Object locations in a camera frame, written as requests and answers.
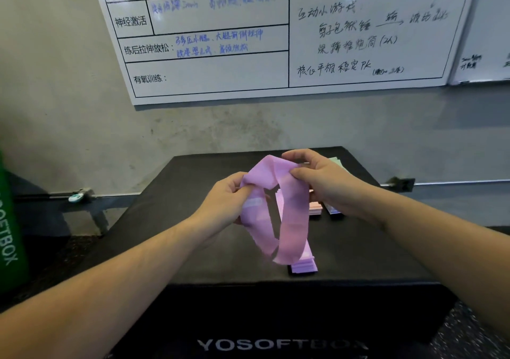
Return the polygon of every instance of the purple resistance band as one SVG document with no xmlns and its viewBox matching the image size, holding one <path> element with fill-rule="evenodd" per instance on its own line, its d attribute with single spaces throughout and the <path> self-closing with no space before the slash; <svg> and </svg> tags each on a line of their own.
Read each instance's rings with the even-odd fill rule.
<svg viewBox="0 0 510 359">
<path fill-rule="evenodd" d="M 271 255 L 278 247 L 274 262 L 292 265 L 303 254 L 308 237 L 309 186 L 290 174 L 298 164 L 266 156 L 244 176 L 241 187 L 255 185 L 243 206 L 241 221 L 262 252 Z M 280 185 L 284 196 L 284 211 L 280 226 L 280 240 L 274 237 L 264 189 L 271 190 Z"/>
</svg>

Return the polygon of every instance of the person's left hand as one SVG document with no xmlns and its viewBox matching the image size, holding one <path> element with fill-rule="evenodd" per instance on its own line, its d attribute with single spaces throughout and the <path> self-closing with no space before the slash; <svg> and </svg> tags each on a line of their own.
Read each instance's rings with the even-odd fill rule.
<svg viewBox="0 0 510 359">
<path fill-rule="evenodd" d="M 239 188 L 247 172 L 238 172 L 214 184 L 206 199 L 190 219 L 196 219 L 207 228 L 207 236 L 219 233 L 239 218 L 253 185 Z"/>
</svg>

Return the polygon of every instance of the concrete wall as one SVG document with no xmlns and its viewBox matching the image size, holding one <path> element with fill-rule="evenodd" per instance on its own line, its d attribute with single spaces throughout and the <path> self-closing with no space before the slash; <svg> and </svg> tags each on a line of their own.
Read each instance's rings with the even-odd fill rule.
<svg viewBox="0 0 510 359">
<path fill-rule="evenodd" d="M 0 148 L 10 171 L 29 182 L 19 192 L 141 191 L 176 155 L 333 145 L 347 147 L 380 182 L 510 178 L 509 86 L 135 110 L 97 0 L 0 0 L 0 7 Z M 423 199 L 451 208 L 457 198 L 436 191 Z M 501 197 L 488 188 L 456 214 L 509 224 Z M 486 214 L 473 218 L 473 210 Z M 83 227 L 86 219 L 70 221 Z"/>
</svg>

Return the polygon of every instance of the green plyo box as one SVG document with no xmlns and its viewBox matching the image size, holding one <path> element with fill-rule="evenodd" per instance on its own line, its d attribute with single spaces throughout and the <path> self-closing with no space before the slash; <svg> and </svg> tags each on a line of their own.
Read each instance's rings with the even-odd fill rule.
<svg viewBox="0 0 510 359">
<path fill-rule="evenodd" d="M 29 264 L 0 153 L 0 293 L 29 280 Z"/>
</svg>

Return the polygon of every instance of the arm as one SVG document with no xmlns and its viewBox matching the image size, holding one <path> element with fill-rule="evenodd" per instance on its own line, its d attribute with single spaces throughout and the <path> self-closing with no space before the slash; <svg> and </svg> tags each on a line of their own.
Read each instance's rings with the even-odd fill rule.
<svg viewBox="0 0 510 359">
<path fill-rule="evenodd" d="M 283 154 L 291 171 L 346 215 L 383 228 L 485 321 L 510 337 L 510 237 L 369 185 L 311 150 Z"/>
<path fill-rule="evenodd" d="M 214 185 L 187 220 L 0 315 L 2 358 L 102 358 L 188 255 L 238 218 L 245 173 Z"/>
</svg>

